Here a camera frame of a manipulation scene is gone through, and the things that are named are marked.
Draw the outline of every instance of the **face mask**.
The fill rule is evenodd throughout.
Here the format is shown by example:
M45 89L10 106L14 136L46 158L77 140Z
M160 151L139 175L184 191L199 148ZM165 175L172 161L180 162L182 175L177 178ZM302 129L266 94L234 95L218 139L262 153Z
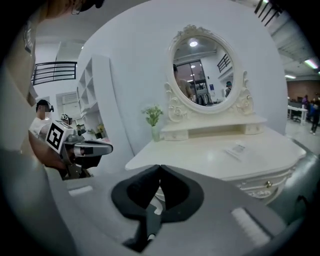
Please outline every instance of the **face mask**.
M51 112L45 112L45 114L44 114L44 116L45 116L45 120L50 120L51 119Z

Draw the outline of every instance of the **small vase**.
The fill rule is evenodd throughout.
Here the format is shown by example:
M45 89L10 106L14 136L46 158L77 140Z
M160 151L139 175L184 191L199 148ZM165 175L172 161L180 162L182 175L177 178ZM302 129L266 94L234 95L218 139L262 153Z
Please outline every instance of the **small vase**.
M151 126L151 134L152 134L152 139L154 142L158 142L160 140L160 135L159 132L156 128L156 126Z

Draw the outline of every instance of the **ceiling light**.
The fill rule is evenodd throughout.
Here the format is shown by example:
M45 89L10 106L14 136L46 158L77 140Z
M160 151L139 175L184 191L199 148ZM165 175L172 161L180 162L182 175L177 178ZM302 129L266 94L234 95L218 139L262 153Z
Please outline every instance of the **ceiling light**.
M296 77L294 75L289 75L289 74L286 74L285 77L290 78L290 79L296 79Z
M310 66L313 69L317 69L318 68L318 66L311 59L305 60L304 63L307 64L308 66Z
M195 47L195 46L197 46L198 45L198 43L196 42L196 41L192 41L191 43L190 43L190 46L191 47Z

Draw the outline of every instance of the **drawer knob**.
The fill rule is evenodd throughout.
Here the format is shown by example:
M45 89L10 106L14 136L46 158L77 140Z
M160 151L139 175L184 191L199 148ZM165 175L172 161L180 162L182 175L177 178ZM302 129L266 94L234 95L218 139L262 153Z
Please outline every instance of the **drawer knob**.
M268 181L265 183L265 186L266 186L267 189L268 189L268 188L271 188L272 183L268 180Z

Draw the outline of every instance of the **ornate mirror frame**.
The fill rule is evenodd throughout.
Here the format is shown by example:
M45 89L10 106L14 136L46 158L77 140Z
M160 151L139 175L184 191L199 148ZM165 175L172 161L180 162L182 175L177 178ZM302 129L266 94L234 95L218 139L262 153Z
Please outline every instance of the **ornate mirror frame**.
M230 56L233 64L233 84L232 84L232 90L229 94L229 96L221 103L217 104L216 106L202 106L194 103L193 101L189 100L183 92L179 89L178 84L176 82L174 72L173 72L173 62L174 62L174 56L177 51L177 48L181 41L184 39L195 37L195 36L202 36L209 39L212 39L216 42L218 42L227 52L227 54ZM182 108L177 109L177 105L180 105L180 102L185 105L187 108L200 113L200 114L216 114L220 113L222 111L227 110L232 105L234 105L237 101L237 99L240 96L240 93L244 93L244 100L245 103L240 105L241 111L243 112L243 115L248 115L253 112L253 101L250 95L250 92L248 88L246 87L246 81L245 78L247 72L245 72L242 69L242 65L240 63L240 60L232 47L219 35L212 33L211 31L203 28L203 27L196 27L195 25L188 25L186 26L183 31L179 31L177 35L172 40L168 50L167 50L167 62L166 62L166 75L168 79L168 83L165 84L166 92L170 93L169 96L169 112L170 108L174 109L175 116L181 116L183 113L181 113ZM179 122L181 121L181 118L178 118L178 120L175 118L171 118L169 114L169 118L173 122Z

